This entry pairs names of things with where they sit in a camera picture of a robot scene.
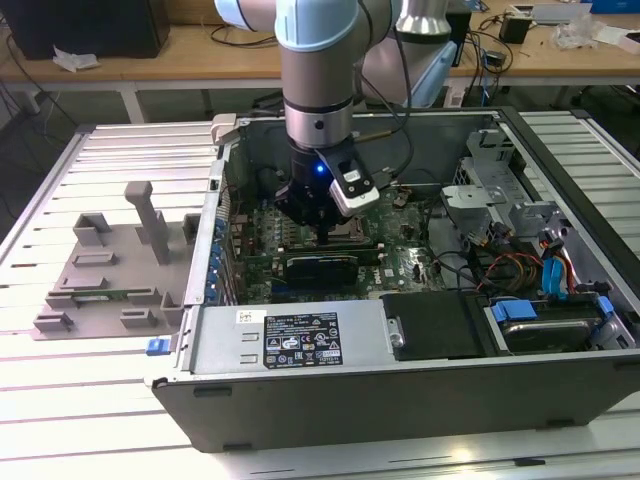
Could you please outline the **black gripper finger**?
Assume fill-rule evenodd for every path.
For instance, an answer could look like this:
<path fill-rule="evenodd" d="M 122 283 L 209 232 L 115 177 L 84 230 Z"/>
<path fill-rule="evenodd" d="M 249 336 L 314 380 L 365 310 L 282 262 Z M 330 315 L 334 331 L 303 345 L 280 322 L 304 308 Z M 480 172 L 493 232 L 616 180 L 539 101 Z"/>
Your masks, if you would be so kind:
<path fill-rule="evenodd" d="M 338 210 L 331 210 L 324 217 L 324 243 L 346 242 L 351 237 L 350 219 Z"/>
<path fill-rule="evenodd" d="M 326 243 L 325 205 L 311 187 L 290 183 L 276 193 L 274 203 L 296 224 L 314 230 L 319 244 Z"/>

